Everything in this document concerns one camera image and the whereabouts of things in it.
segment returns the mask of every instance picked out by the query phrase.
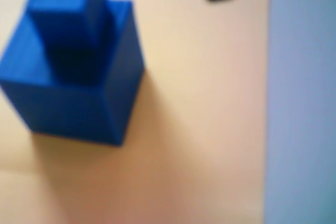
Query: stacked blocks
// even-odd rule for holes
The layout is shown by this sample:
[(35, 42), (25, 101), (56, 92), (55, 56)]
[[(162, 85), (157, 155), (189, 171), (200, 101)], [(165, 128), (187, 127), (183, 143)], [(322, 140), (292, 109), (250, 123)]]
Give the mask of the stacked blocks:
[(28, 0), (0, 85), (38, 133), (121, 145), (144, 72), (131, 1)]

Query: large blue cube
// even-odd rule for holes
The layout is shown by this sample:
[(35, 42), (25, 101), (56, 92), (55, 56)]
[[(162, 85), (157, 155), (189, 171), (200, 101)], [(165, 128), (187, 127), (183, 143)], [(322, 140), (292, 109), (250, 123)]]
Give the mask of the large blue cube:
[(0, 62), (0, 85), (33, 132), (122, 144), (144, 63), (132, 2), (105, 2), (95, 51), (48, 50), (28, 3)]

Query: light blue wall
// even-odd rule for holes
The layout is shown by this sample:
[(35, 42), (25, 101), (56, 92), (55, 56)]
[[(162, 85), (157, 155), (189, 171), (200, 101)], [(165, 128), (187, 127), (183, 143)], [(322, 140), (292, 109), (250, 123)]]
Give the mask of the light blue wall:
[(336, 224), (336, 0), (270, 0), (266, 224)]

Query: beige surface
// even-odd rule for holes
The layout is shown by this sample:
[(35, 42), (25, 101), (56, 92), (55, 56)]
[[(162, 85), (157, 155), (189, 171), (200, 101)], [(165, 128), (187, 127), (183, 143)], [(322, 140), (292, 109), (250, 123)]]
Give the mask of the beige surface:
[[(24, 0), (0, 0), (5, 43)], [(121, 149), (31, 136), (0, 93), (0, 223), (262, 223), (268, 0), (136, 0)]]

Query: blue block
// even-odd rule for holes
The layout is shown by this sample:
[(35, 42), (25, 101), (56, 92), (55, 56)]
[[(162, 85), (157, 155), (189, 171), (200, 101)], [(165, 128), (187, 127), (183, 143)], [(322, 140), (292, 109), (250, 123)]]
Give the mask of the blue block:
[(99, 49), (72, 56), (45, 50), (29, 10), (23, 15), (0, 62), (0, 85), (33, 132), (122, 144), (144, 63), (132, 2), (107, 7), (115, 22), (105, 24)]
[(96, 50), (108, 15), (106, 0), (28, 0), (46, 49)]

